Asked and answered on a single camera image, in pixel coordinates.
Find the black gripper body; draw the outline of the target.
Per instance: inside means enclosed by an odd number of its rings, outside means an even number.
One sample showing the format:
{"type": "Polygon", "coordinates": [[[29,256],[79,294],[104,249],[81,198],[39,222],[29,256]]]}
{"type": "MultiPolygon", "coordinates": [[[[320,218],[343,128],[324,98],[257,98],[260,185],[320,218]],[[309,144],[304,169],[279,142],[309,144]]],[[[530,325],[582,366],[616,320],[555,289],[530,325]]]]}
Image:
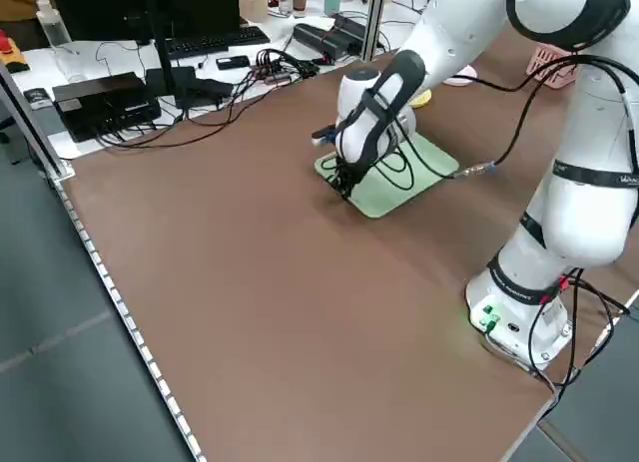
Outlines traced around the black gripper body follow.
{"type": "Polygon", "coordinates": [[[341,157],[335,159],[335,167],[329,178],[329,185],[345,200],[353,189],[361,183],[370,169],[366,164],[351,164],[341,157]]]}

